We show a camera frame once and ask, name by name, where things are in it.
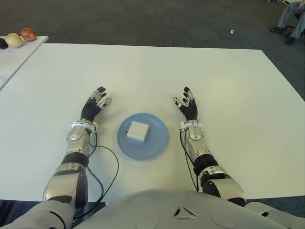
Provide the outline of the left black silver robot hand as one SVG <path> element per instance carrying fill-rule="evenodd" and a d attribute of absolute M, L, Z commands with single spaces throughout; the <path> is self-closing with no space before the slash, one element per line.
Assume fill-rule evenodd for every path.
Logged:
<path fill-rule="evenodd" d="M 81 120 L 93 122 L 95 117 L 112 102 L 111 98 L 104 99 L 106 95 L 106 88 L 103 86 L 97 88 L 85 103 L 81 111 Z"/>

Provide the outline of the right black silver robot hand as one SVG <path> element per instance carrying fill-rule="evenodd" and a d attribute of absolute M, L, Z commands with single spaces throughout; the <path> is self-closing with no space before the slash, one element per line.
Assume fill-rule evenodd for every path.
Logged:
<path fill-rule="evenodd" d="M 185 86 L 183 89 L 183 103 L 177 98 L 173 97 L 174 104 L 179 108 L 184 115 L 186 121 L 198 121 L 198 110 L 195 97 L 189 87 Z"/>

